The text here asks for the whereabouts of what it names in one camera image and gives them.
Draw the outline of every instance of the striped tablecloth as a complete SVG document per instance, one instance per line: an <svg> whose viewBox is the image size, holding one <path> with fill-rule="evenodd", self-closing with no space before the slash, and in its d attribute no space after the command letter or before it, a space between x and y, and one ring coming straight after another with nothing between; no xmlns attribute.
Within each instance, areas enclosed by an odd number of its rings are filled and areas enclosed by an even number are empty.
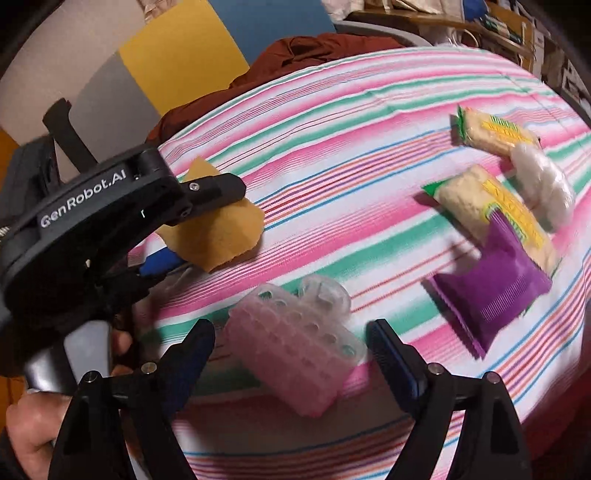
<svg viewBox="0 0 591 480"><path fill-rule="evenodd" d="M574 221L553 236L564 258L551 292L499 334L484 360L470 354L423 286L478 251L421 186L479 163L512 188L507 161L454 145L450 116L458 103L536 132L577 193ZM238 97L160 150L180 177L197 156L240 175L247 197L265 212L253 260L194 279L158 312L144 340L159 338L161 352L200 317L221 333L228 308L255 286L293 291L316 272L351 295L347 327L355 335L363 338L367 321L384 317L427 362L475 377L496 370L522 420L587 366L591 132L509 61L456 48L335 61ZM140 249L161 246L153 235ZM433 478L447 473L461 421L455 414ZM410 426L371 362L357 367L321 418L300 418L232 358L223 333L174 422L197 477L227 480L384 478Z"/></svg>

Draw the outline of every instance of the pink plastic container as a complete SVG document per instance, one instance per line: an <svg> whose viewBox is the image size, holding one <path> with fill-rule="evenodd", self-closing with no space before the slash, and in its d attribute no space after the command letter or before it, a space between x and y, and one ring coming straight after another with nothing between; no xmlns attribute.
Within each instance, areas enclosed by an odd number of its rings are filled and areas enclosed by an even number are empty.
<svg viewBox="0 0 591 480"><path fill-rule="evenodd" d="M335 400L366 346L340 323L346 290L309 275L298 296L263 284L229 312L224 329L232 353L299 415L318 417Z"/></svg>

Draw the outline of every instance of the screw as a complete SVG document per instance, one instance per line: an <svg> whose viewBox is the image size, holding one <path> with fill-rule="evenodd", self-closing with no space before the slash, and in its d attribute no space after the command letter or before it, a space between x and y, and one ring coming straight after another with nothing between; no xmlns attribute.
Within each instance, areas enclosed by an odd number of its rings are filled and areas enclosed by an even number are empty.
<svg viewBox="0 0 591 480"><path fill-rule="evenodd" d="M441 375L444 371L445 368L443 368L443 365L441 364L436 364L436 363L432 363L432 364L428 364L427 365L427 369L433 374L433 375Z"/></svg>
<svg viewBox="0 0 591 480"><path fill-rule="evenodd" d="M142 365L142 373L146 375L153 374L158 368L154 362L146 362Z"/></svg>
<svg viewBox="0 0 591 480"><path fill-rule="evenodd" d="M82 377L82 380L84 380L86 383L92 383L97 378L99 378L99 373L95 370L91 370L90 372L86 372L84 374L84 377Z"/></svg>
<svg viewBox="0 0 591 480"><path fill-rule="evenodd" d="M501 378L499 377L499 374L496 372L488 372L485 375L485 378L492 384L497 384L498 382L501 381Z"/></svg>

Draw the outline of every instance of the human hand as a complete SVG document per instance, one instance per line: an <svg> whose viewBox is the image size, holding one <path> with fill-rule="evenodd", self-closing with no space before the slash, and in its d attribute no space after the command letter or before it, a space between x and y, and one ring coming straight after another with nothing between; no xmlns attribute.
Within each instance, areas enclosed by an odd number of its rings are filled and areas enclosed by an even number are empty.
<svg viewBox="0 0 591 480"><path fill-rule="evenodd" d="M131 335L112 331L112 352L123 355L132 343ZM132 370L117 365L112 375L125 375ZM29 393L6 411L6 429L12 449L31 480L47 480L53 454L50 442L57 438L71 397L56 393Z"/></svg>

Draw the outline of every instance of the purple snack package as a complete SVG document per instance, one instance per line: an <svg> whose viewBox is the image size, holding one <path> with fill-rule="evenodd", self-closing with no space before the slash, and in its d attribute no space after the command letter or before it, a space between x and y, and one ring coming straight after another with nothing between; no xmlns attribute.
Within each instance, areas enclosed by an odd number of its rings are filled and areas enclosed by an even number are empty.
<svg viewBox="0 0 591 480"><path fill-rule="evenodd" d="M472 270L429 278L481 358L496 334L552 286L523 250L505 215L496 210L489 220L486 246Z"/></svg>

